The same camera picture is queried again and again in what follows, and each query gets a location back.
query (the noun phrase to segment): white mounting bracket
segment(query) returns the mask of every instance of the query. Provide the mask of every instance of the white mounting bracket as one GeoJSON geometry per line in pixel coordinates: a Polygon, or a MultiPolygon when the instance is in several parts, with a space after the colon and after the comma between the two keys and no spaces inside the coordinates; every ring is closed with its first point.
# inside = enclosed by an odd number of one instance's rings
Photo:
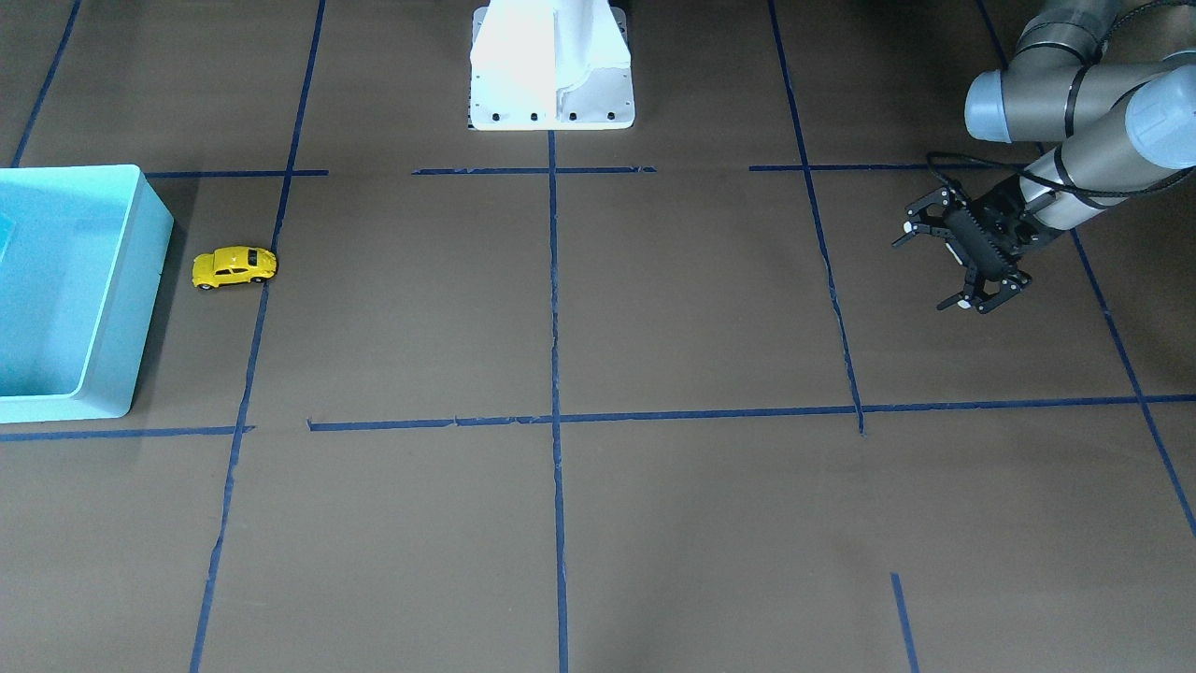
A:
{"type": "Polygon", "coordinates": [[[474,12],[478,130],[597,130],[635,121],[627,14],[609,0],[490,0],[474,12]]]}

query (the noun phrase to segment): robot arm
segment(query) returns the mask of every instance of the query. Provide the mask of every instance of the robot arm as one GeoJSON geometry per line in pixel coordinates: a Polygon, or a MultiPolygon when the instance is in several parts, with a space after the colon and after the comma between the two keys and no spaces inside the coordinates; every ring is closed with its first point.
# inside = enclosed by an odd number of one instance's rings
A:
{"type": "Polygon", "coordinates": [[[934,159],[951,154],[928,155],[942,186],[909,204],[905,233],[893,246],[919,233],[944,238],[966,268],[964,288],[940,310],[957,304],[991,311],[1032,281],[1018,268],[1024,255],[1196,166],[1196,50],[1159,63],[1098,65],[1117,6],[1046,2],[1023,32],[1009,68],[980,75],[969,91],[974,136],[1062,140],[1058,146],[1026,169],[980,160],[1017,175],[977,198],[935,170],[934,159]]]}

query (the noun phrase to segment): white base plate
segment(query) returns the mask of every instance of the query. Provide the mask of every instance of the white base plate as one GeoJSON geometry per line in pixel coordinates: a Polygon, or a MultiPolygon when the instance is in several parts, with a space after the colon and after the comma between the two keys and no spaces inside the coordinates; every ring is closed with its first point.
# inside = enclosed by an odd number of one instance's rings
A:
{"type": "MultiPolygon", "coordinates": [[[[628,42],[627,13],[611,7],[611,14],[623,42],[628,42]]],[[[482,29],[486,7],[474,12],[474,37],[482,29]]],[[[631,72],[623,68],[594,71],[584,86],[565,93],[560,110],[490,110],[481,100],[486,82],[480,77],[470,78],[470,128],[477,130],[606,130],[628,128],[635,121],[635,98],[631,91],[631,72]]]]}

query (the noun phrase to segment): light blue container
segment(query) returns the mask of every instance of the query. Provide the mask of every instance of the light blue container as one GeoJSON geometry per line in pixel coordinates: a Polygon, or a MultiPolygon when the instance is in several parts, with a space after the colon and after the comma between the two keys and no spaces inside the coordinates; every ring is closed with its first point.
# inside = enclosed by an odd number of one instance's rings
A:
{"type": "Polygon", "coordinates": [[[0,423],[128,414],[173,218],[141,169],[0,169],[0,423]]]}

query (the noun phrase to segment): toy car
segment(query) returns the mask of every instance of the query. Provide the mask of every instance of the toy car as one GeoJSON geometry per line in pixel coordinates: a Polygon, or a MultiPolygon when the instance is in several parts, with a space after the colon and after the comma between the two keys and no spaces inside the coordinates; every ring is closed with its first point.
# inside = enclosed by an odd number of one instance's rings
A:
{"type": "Polygon", "coordinates": [[[212,289],[238,282],[266,282],[267,277],[274,277],[277,269],[277,257],[264,247],[248,245],[216,247],[212,252],[195,257],[191,285],[200,289],[212,289]]]}

